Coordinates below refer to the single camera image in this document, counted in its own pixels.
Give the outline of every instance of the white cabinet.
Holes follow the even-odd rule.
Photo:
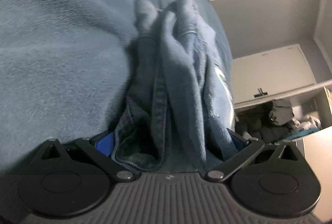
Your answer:
[[[271,96],[315,83],[299,44],[233,60],[231,86],[234,103],[255,99],[260,88]]]

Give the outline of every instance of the denim jeans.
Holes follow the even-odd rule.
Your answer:
[[[193,0],[136,2],[138,66],[112,159],[138,171],[213,169],[237,153],[234,110],[215,32]]]

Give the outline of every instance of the pile of clothes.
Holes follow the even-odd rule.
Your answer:
[[[270,144],[285,138],[305,136],[319,131],[320,127],[320,120],[312,115],[296,120],[291,102],[279,99],[238,113],[235,132],[245,138],[256,137]]]

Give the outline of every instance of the black plastic mount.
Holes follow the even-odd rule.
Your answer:
[[[68,150],[57,139],[50,139],[20,179],[18,194],[34,214],[71,217],[97,206],[116,183],[138,178],[119,179],[117,173],[123,170],[87,139],[78,139]]]
[[[292,141],[265,145],[251,140],[249,146],[214,170],[227,182],[237,200],[260,215],[293,218],[312,212],[321,192],[319,181]]]
[[[210,177],[228,185],[237,201],[250,211],[275,218],[294,218],[310,213],[320,197],[320,184],[294,143],[265,145],[259,139],[244,144],[238,154],[217,166]],[[47,140],[31,161],[19,185],[19,197],[33,214],[68,218],[97,207],[109,197],[125,168],[90,144],[78,139],[62,146]]]

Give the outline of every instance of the ribbed plastic surface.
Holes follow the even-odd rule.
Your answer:
[[[116,185],[99,207],[71,219],[52,220],[29,215],[23,224],[319,224],[312,215],[273,219],[239,205],[223,184],[199,174],[143,174]]]

